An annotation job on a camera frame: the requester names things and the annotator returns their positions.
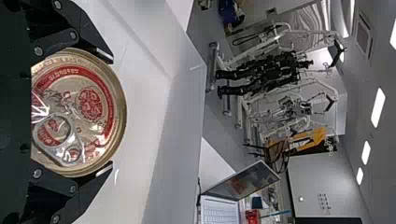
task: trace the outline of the white platform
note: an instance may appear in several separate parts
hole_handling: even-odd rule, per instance
[[[192,223],[206,66],[186,15],[165,0],[75,2],[112,49],[128,105],[114,171],[76,223]]]

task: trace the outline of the yellow machine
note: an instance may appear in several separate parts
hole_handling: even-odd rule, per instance
[[[297,133],[289,140],[290,150],[297,149],[297,152],[319,145],[326,138],[326,129],[317,128],[304,133]]]

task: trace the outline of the ceiling light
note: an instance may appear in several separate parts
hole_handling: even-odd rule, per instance
[[[361,181],[363,180],[363,170],[359,167],[358,174],[356,175],[356,181],[361,185]]]
[[[327,31],[330,31],[330,16],[329,16],[330,13],[329,13],[329,9],[328,9],[329,3],[330,3],[330,0],[321,2],[323,14],[324,14],[324,25],[325,25],[325,28]]]
[[[390,44],[393,46],[394,49],[396,49],[396,21],[393,25],[392,36],[390,37]]]
[[[119,178],[119,171],[120,169],[117,169],[116,173],[114,174],[114,185],[117,185],[117,179]]]
[[[343,63],[344,62],[344,58],[345,56],[344,56],[344,53],[342,53],[341,55],[340,55],[340,60],[341,60],[341,63]]]
[[[364,147],[363,147],[363,153],[361,154],[361,160],[363,161],[364,165],[367,165],[367,161],[369,160],[370,157],[370,151],[371,151],[371,147],[369,142],[365,142],[364,143]]]
[[[349,32],[347,31],[347,27],[344,24],[344,27],[343,27],[343,38],[348,38],[348,37],[349,37]]]
[[[353,27],[353,18],[355,16],[355,0],[350,0],[350,29]]]
[[[376,93],[374,108],[372,113],[372,123],[374,127],[378,127],[379,119],[381,118],[382,108],[384,107],[385,99],[384,92],[382,92],[381,88],[378,88],[378,92]]]

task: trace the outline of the robot display stand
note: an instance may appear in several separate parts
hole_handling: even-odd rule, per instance
[[[337,113],[338,113],[337,109],[338,109],[338,100],[339,100],[338,90],[335,89],[334,87],[332,87],[332,86],[330,86],[330,85],[318,80],[316,77],[302,77],[301,81],[303,81],[304,83],[299,83],[296,86],[285,86],[285,87],[279,88],[278,90],[275,90],[275,91],[271,91],[271,92],[268,92],[268,93],[265,93],[265,94],[261,94],[261,95],[258,95],[256,97],[250,98],[250,99],[242,100],[241,106],[243,107],[243,109],[247,113],[247,117],[244,119],[244,122],[249,122],[252,125],[255,125],[255,123],[256,123],[254,121],[255,119],[251,120],[252,118],[258,116],[257,118],[259,118],[259,120],[260,120],[260,117],[265,117],[264,114],[267,111],[262,112],[263,115],[261,116],[260,112],[256,112],[255,113],[252,110],[251,107],[252,107],[252,105],[255,102],[257,102],[257,101],[259,101],[261,99],[268,99],[268,98],[272,99],[273,97],[275,97],[277,95],[281,95],[281,94],[282,95],[287,94],[287,95],[290,95],[290,96],[294,95],[294,96],[297,96],[301,101],[304,101],[303,97],[299,93],[297,93],[297,91],[300,90],[301,88],[304,88],[304,87],[307,87],[307,86],[311,86],[311,85],[319,85],[319,86],[321,86],[323,88],[323,92],[319,93],[318,95],[323,95],[325,97],[319,97],[318,98],[317,96],[314,96],[314,97],[312,97],[312,100],[309,101],[310,104],[311,105],[318,105],[318,104],[321,104],[321,103],[328,102],[329,105],[325,109],[325,111],[323,111],[323,113],[322,113],[323,116],[325,116],[325,114],[327,112],[329,112],[331,107],[334,106],[335,107],[335,119],[337,119]],[[284,131],[287,128],[289,128],[290,126],[295,125],[296,123],[298,123],[300,121],[303,121],[303,120],[305,121],[306,125],[300,131],[305,130],[311,124],[316,124],[316,125],[319,125],[319,126],[326,126],[327,128],[332,129],[332,130],[336,130],[337,129],[336,122],[334,123],[335,126],[331,127],[331,126],[325,125],[323,123],[315,122],[315,121],[313,121],[310,118],[310,116],[305,115],[304,117],[291,120],[290,122],[286,123],[284,126],[278,128],[278,129],[275,129],[275,130],[271,130],[271,132],[269,132],[269,133],[260,133],[261,140],[263,141],[264,139],[270,137],[271,135],[277,134],[279,131]]]
[[[343,43],[343,38],[340,37],[339,34],[337,34],[335,31],[321,31],[321,30],[312,30],[312,31],[306,31],[306,30],[292,30],[290,25],[285,22],[276,22],[272,26],[265,28],[264,31],[260,34],[256,34],[255,36],[247,36],[248,39],[241,39],[241,40],[235,40],[235,41],[243,41],[241,43],[246,43],[249,40],[252,40],[253,38],[259,38],[260,42],[258,45],[242,52],[241,54],[231,58],[230,60],[224,61],[223,57],[219,53],[219,44],[218,43],[211,43],[209,47],[211,48],[211,66],[208,71],[208,84],[206,85],[206,91],[213,91],[214,88],[214,83],[216,82],[215,79],[215,74],[216,74],[216,68],[218,67],[221,70],[225,71],[231,71],[235,69],[237,66],[237,63],[239,63],[243,59],[255,59],[259,55],[266,55],[269,52],[271,52],[274,49],[280,49],[282,51],[290,51],[294,49],[294,44],[291,43],[291,48],[285,48],[281,47],[279,45],[279,39],[282,38],[285,35],[288,34],[297,34],[297,35],[322,35],[323,37],[320,39],[320,41],[324,41],[324,45],[315,45],[311,49],[307,49],[306,52],[314,51],[316,49],[322,49],[326,48],[329,46],[335,46],[337,48],[337,54],[333,58],[332,64],[323,64],[325,66],[325,69],[323,70],[306,70],[306,72],[315,72],[315,73],[325,73],[327,77],[329,77],[332,73],[332,68],[336,66],[337,62],[339,61],[341,54],[344,53],[347,49],[345,49],[342,45]],[[326,89],[329,89],[331,91],[334,91],[334,100],[335,102],[337,101],[338,98],[338,92],[333,87],[330,87],[326,83],[323,83],[317,79],[312,80],[309,84],[302,84],[298,85],[296,89],[303,88],[307,85],[312,85],[318,83],[321,86],[324,86]],[[292,91],[292,89],[288,86],[285,90],[282,89],[283,92],[286,91]],[[274,93],[278,94],[280,92],[277,92],[276,90],[273,90],[271,92],[266,92],[266,93],[261,93],[256,95],[253,99],[247,99],[246,97],[238,96],[237,97],[237,109],[236,109],[236,123],[235,123],[235,128],[236,129],[244,129],[245,137],[246,137],[246,142],[251,141],[251,130],[249,128],[250,124],[248,124],[248,121],[246,125],[244,125],[243,122],[243,110],[247,112],[247,114],[250,113],[249,106],[251,103],[261,99],[265,98],[267,95]],[[230,102],[230,96],[226,95],[223,97],[223,114],[224,115],[229,115],[231,116],[231,111],[230,111],[230,106],[227,104],[227,102]]]
[[[0,3],[0,223],[68,224],[90,206],[113,169],[78,178],[58,175],[31,159],[31,67],[65,48],[105,63],[113,54],[88,15],[68,0]]]
[[[278,101],[279,108],[274,110],[268,110],[263,112],[250,113],[250,116],[247,117],[246,121],[252,120],[251,123],[253,126],[259,126],[260,124],[264,124],[265,127],[271,126],[271,123],[282,123],[283,125],[276,125],[274,128],[267,130],[266,132],[260,133],[261,140],[264,142],[265,139],[270,138],[272,135],[287,133],[291,131],[291,127],[297,125],[301,121],[304,121],[304,126],[301,127],[293,127],[293,131],[297,133],[301,133],[306,131],[311,125],[318,125],[321,127],[327,127],[332,130],[331,134],[336,134],[336,123],[334,124],[334,128],[322,124],[319,122],[315,122],[311,119],[311,115],[323,115],[325,116],[330,109],[336,104],[338,100],[338,94],[335,92],[335,96],[330,96],[325,92],[320,92],[319,94],[311,97],[308,100],[305,100],[301,95],[297,93],[290,94],[285,96],[284,98]],[[291,100],[291,96],[296,96],[297,98]],[[313,109],[313,106],[320,103],[328,102],[327,107],[322,111],[318,112]]]

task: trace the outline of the rectangular wall light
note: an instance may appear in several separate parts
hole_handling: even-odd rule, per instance
[[[341,63],[343,63],[344,62],[344,59],[345,59],[345,55],[344,55],[345,53],[343,52],[341,55],[340,55],[340,60],[341,60]]]
[[[377,91],[376,97],[375,97],[372,118],[371,118],[372,123],[375,128],[378,127],[378,122],[379,122],[379,119],[381,118],[382,108],[384,107],[386,98],[387,97],[385,96],[384,92],[382,92],[381,88],[378,88],[378,91]]]
[[[361,185],[361,181],[363,180],[363,170],[359,167],[358,174],[356,175],[356,181]]]
[[[352,28],[353,28],[353,19],[355,17],[355,0],[350,0],[350,30],[352,33]]]
[[[396,49],[396,21],[393,25],[392,35],[390,36],[390,44]]]
[[[363,153],[361,154],[361,160],[363,161],[364,165],[367,165],[367,162],[369,160],[370,157],[370,151],[371,151],[371,147],[369,142],[365,142],[364,143],[364,147],[363,147]]]

